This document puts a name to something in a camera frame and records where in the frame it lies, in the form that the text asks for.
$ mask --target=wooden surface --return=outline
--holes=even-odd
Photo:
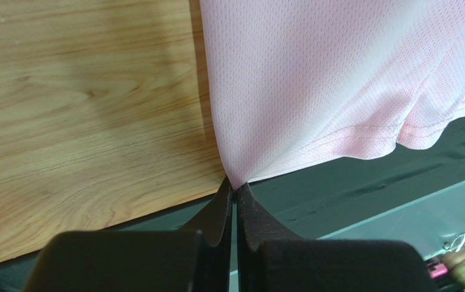
[[[0,0],[0,262],[210,194],[197,1]]]

